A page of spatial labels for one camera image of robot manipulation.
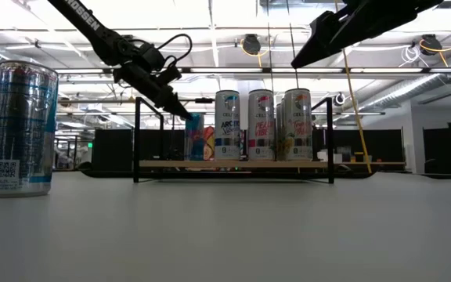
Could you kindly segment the black metal table frame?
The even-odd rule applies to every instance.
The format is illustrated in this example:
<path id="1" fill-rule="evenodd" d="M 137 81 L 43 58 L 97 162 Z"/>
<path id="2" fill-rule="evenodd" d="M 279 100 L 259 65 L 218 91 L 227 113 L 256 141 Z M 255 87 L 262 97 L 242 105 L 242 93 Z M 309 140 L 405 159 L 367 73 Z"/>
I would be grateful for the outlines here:
<path id="1" fill-rule="evenodd" d="M 93 169 L 82 170 L 93 178 L 130 178 L 133 172 L 103 172 Z M 334 179 L 366 179 L 374 175 L 368 172 L 334 169 Z M 141 179 L 329 179 L 326 168 L 141 168 Z"/>

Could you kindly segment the white Celsius can black lid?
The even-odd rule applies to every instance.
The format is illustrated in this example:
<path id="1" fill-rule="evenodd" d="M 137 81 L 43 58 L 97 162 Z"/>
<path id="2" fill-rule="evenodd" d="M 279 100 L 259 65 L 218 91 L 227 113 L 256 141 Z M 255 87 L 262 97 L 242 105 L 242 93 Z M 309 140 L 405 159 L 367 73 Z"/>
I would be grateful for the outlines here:
<path id="1" fill-rule="evenodd" d="M 221 90 L 215 95 L 215 159 L 240 159 L 240 94 Z"/>
<path id="2" fill-rule="evenodd" d="M 283 98 L 284 149 L 287 161 L 311 161 L 312 110 L 308 89 L 290 89 Z"/>

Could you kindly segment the black box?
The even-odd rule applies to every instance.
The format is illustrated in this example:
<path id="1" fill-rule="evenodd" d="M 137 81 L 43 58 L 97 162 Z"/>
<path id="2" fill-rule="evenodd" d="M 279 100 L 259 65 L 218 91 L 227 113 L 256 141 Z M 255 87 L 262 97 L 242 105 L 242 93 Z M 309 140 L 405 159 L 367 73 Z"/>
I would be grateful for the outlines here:
<path id="1" fill-rule="evenodd" d="M 131 172 L 132 130 L 96 129 L 92 169 L 97 172 Z"/>

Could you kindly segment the white Celsius can pink band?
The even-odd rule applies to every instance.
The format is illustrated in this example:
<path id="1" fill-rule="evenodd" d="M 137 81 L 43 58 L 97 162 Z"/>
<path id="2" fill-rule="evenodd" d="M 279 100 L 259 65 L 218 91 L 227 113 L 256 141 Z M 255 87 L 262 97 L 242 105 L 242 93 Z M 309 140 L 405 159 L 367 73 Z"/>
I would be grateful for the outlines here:
<path id="1" fill-rule="evenodd" d="M 275 159 L 274 97 L 271 90 L 258 89 L 248 94 L 248 157 L 251 161 Z"/>

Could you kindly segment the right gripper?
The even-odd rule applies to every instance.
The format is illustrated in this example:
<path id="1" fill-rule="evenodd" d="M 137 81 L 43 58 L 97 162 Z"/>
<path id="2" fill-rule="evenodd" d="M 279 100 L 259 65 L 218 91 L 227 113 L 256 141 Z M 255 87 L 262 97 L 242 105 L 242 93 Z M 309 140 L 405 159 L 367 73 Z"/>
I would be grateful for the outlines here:
<path id="1" fill-rule="evenodd" d="M 375 38 L 415 20 L 419 13 L 443 0 L 342 0 L 348 10 L 340 20 L 338 13 L 326 11 L 310 24 L 312 35 L 291 61 L 294 69 L 332 56 L 342 49 Z"/>

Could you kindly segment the silver blue Red Bull can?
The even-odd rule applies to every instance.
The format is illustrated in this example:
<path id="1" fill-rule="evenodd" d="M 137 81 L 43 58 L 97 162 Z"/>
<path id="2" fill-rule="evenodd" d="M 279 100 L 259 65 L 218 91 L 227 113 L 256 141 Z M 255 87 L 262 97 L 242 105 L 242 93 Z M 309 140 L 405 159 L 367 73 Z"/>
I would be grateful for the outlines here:
<path id="1" fill-rule="evenodd" d="M 51 190 L 59 75 L 20 60 L 0 63 L 0 197 Z"/>
<path id="2" fill-rule="evenodd" d="M 204 159 L 204 115 L 192 113 L 192 119 L 186 121 L 184 155 L 186 161 Z"/>

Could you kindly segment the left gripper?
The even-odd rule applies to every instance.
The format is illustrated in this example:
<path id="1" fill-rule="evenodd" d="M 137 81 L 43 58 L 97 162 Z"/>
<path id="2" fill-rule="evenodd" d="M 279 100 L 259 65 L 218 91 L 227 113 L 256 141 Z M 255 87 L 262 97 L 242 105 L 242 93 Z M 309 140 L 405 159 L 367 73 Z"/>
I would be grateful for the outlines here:
<path id="1" fill-rule="evenodd" d="M 164 111 L 186 120 L 193 119 L 193 116 L 180 103 L 178 96 L 169 85 L 182 77 L 175 65 L 155 75 L 135 63 L 126 63 L 121 68 L 114 69 L 113 75 L 115 82 L 122 80 L 128 83 L 150 99 L 156 107 L 163 107 Z"/>

